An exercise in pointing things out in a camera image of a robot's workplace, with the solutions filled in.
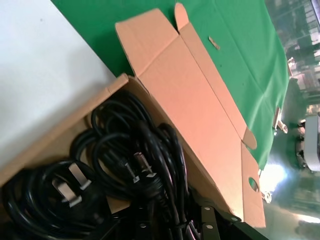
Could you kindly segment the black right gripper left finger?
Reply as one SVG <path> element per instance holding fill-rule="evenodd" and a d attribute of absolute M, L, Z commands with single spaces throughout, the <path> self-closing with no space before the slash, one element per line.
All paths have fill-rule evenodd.
<path fill-rule="evenodd" d="M 114 216 L 115 226 L 108 240 L 155 240 L 152 221 L 148 217 Z"/>

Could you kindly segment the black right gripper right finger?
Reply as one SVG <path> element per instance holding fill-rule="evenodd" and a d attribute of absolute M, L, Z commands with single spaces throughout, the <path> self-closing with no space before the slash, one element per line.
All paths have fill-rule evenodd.
<path fill-rule="evenodd" d="M 202 240 L 267 240 L 260 232 L 235 215 L 217 207 L 208 198 L 197 200 L 197 223 Z"/>

